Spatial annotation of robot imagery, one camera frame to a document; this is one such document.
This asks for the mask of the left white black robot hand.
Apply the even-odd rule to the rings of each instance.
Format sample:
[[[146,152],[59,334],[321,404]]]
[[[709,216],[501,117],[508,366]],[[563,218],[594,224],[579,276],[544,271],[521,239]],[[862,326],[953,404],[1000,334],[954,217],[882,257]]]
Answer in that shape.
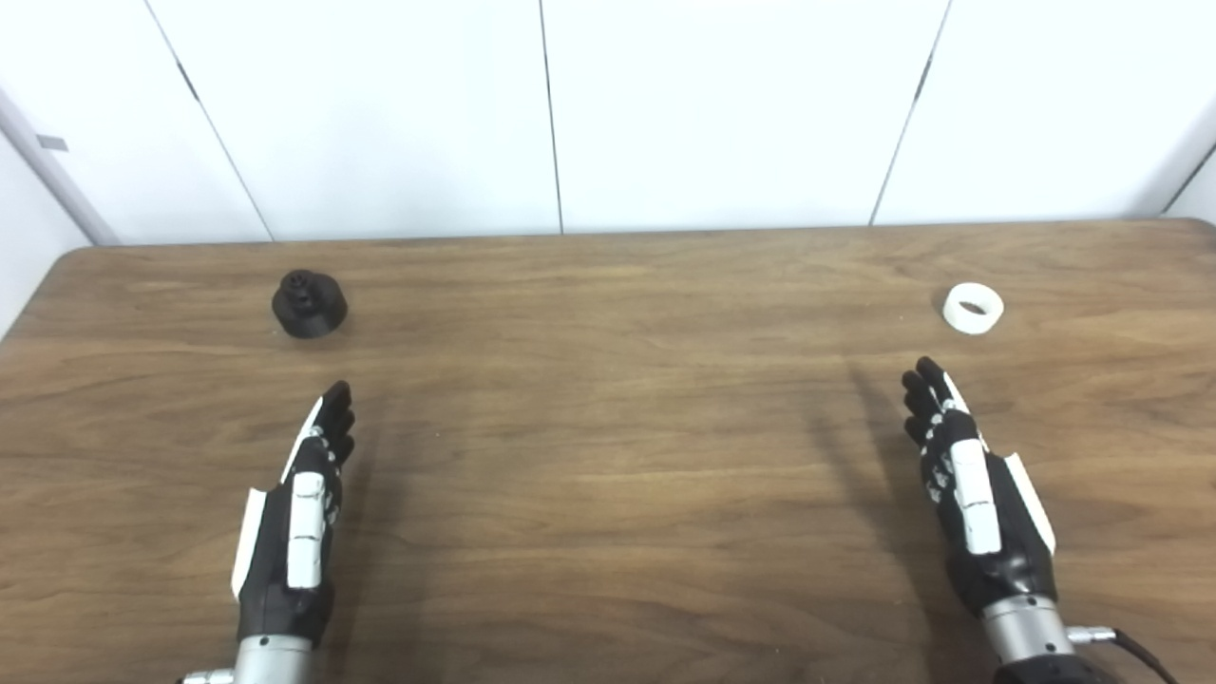
[[[231,579],[240,640],[300,637],[317,646],[330,627],[330,557],[353,424],[351,385],[334,382],[313,403],[277,484],[249,489]]]

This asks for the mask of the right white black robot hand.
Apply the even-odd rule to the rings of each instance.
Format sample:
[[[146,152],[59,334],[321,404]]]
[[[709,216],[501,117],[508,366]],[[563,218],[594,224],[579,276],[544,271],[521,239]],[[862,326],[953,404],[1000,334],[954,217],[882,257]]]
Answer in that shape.
[[[980,616],[1020,595],[1058,600],[1055,532],[1020,456],[989,448],[938,361],[921,357],[901,382],[903,428],[921,454],[921,484],[938,511],[959,601]]]

